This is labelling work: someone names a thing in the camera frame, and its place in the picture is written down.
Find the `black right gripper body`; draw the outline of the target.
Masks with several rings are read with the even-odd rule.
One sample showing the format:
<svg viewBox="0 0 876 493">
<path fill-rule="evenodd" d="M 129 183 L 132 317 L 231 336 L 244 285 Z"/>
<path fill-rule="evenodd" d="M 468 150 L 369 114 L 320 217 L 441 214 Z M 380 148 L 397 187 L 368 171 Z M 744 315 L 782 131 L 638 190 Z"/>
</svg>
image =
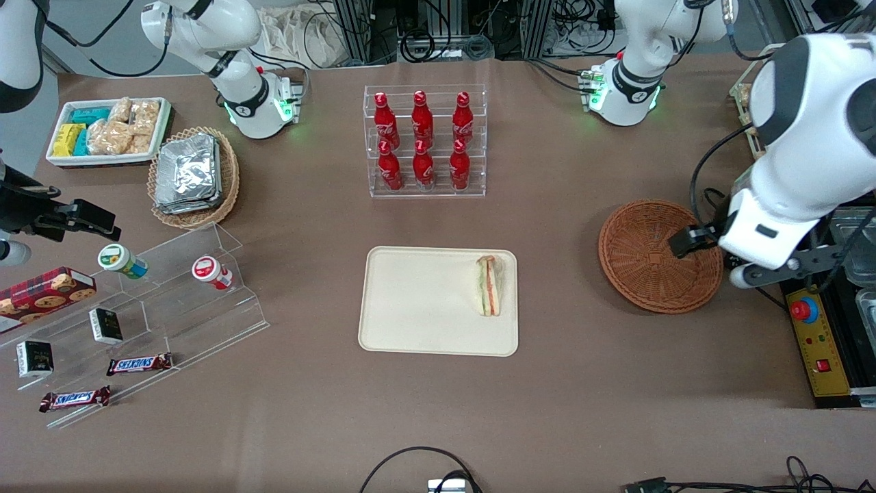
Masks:
<svg viewBox="0 0 876 493">
<path fill-rule="evenodd" d="M 62 206 L 56 202 L 62 195 L 59 188 L 44 186 L 34 178 L 1 163 L 1 227 L 12 235 L 31 234 L 31 221 L 36 216 L 55 212 Z"/>
</svg>

